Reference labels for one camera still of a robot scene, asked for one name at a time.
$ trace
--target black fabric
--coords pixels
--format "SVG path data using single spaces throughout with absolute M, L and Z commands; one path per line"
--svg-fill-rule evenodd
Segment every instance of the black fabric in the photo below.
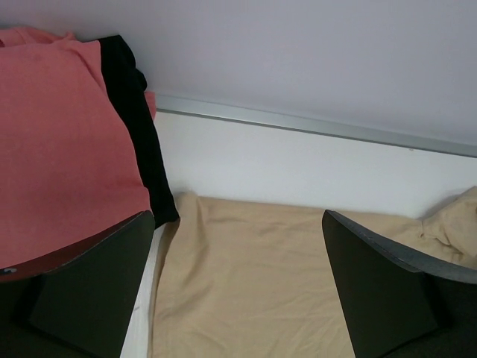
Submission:
M 133 52 L 119 35 L 99 40 L 101 72 L 108 97 L 127 127 L 142 182 L 149 190 L 156 227 L 179 218 L 169 189 L 159 139 L 144 97 L 147 81 Z

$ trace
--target gray wall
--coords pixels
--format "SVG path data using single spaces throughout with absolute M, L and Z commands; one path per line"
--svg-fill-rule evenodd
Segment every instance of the gray wall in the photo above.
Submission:
M 477 144 L 475 0 L 1 0 L 0 24 L 120 33 L 151 88 Z

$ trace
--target pink fabric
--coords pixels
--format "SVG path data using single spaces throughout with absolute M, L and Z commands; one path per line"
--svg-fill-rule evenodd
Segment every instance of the pink fabric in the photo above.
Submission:
M 149 210 L 98 41 L 0 31 L 0 268 Z
M 151 117 L 154 120 L 156 118 L 156 94 L 154 92 L 144 92 L 144 97 L 146 98 L 146 103 L 149 107 L 149 112 Z

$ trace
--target wrinkled sheet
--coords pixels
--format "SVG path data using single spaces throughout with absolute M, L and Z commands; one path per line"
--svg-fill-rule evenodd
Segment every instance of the wrinkled sheet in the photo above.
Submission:
M 354 357 L 321 230 L 323 209 L 199 198 L 162 238 L 150 353 Z M 345 216 L 434 257 L 474 266 L 477 188 L 425 220 Z

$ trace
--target tan fabric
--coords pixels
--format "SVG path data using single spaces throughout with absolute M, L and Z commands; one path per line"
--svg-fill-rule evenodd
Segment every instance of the tan fabric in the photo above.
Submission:
M 412 248 L 469 264 L 453 245 L 475 252 L 468 232 L 477 232 L 475 193 L 458 209 L 450 206 L 455 220 L 444 209 L 424 225 L 342 213 Z M 172 240 L 157 288 L 154 358 L 354 357 L 326 255 L 322 209 L 190 193 L 178 208 L 181 222 L 164 238 Z

